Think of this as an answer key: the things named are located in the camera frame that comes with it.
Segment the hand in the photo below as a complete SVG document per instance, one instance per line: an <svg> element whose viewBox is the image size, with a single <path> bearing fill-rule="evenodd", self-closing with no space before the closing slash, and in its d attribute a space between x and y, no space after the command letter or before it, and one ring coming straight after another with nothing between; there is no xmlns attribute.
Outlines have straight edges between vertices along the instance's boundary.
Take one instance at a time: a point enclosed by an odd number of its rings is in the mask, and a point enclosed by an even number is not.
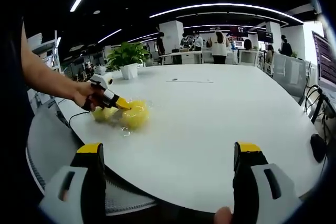
<svg viewBox="0 0 336 224"><path fill-rule="evenodd" d="M83 107L86 100L89 99L90 103L90 110L94 111L98 103L95 99L92 98L94 93L101 94L103 91L91 86L91 82L77 82L76 83L76 91L73 95L73 101L80 107Z"/></svg>
<svg viewBox="0 0 336 224"><path fill-rule="evenodd" d="M220 208L215 214L214 224L230 224L232 220L232 214L228 207Z"/></svg>

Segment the ceiling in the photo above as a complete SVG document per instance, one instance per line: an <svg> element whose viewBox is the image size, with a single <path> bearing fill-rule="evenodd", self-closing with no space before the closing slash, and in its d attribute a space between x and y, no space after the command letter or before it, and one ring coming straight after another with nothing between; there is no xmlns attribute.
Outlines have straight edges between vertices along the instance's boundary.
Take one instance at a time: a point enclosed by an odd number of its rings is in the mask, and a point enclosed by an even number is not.
<svg viewBox="0 0 336 224"><path fill-rule="evenodd" d="M149 18L153 14L170 9L206 3L242 3L287 12L310 2L310 0L83 0L76 11L71 13L74 1L29 0L29 8L25 14L27 36L42 33L44 40L47 40L52 38L55 29L58 31L58 35L62 37L59 46L61 60L80 54L80 51L88 45L96 44L118 29L122 30L94 46L93 50L155 33L160 23L175 20L176 17L179 17L177 20L181 21L184 27L210 24L256 26L269 20L256 15L280 20L281 25L286 23L299 25L296 21L276 13L236 6L192 8ZM100 10L100 13L95 15L93 12L96 10ZM312 20L315 14L310 11L297 17ZM186 32L192 33L194 30L186 29ZM85 46L80 50L69 52L71 47L83 44Z"/></svg>

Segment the round table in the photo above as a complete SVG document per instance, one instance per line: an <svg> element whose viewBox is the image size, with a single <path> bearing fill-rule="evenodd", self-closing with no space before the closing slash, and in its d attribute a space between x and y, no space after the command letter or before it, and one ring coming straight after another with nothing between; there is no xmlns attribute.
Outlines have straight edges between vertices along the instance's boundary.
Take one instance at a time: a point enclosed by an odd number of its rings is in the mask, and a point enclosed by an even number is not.
<svg viewBox="0 0 336 224"><path fill-rule="evenodd" d="M105 164L146 193L204 212L233 209L238 141L257 144L294 181L298 196L316 183L321 164L309 144L313 124L258 68L172 65L139 69L133 80L113 75L113 92L151 105L147 126L128 134L84 114L71 127L84 143L103 143ZM82 111L71 101L59 107L67 120Z"/></svg>

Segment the yellow lemon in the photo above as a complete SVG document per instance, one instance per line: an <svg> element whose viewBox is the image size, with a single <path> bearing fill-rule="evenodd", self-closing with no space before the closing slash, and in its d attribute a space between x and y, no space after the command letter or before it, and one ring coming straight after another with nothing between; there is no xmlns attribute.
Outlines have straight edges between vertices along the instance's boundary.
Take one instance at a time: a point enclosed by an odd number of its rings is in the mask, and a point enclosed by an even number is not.
<svg viewBox="0 0 336 224"><path fill-rule="evenodd" d="M137 129L148 120L149 111L143 101L129 102L129 105L131 109L122 113L120 123L131 129Z"/></svg>
<svg viewBox="0 0 336 224"><path fill-rule="evenodd" d="M97 122L106 122L118 109L117 108L104 108L96 107L96 110L92 112L94 119Z"/></svg>

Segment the green plant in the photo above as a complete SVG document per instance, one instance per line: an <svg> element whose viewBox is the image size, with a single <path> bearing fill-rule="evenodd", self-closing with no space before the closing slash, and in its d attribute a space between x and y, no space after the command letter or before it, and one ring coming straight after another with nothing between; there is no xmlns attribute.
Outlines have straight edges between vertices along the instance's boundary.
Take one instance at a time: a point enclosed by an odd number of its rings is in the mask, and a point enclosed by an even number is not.
<svg viewBox="0 0 336 224"><path fill-rule="evenodd" d="M149 54L139 42L123 42L120 47L111 50L111 53L107 56L107 61L111 69L119 70L120 67L129 64L142 63L142 61L148 59Z"/></svg>
<svg viewBox="0 0 336 224"><path fill-rule="evenodd" d="M298 58L298 53L297 53L297 52L293 52L293 53L292 53L292 55L291 55L291 57L293 57L293 58L296 58L296 59L297 59L297 58Z"/></svg>

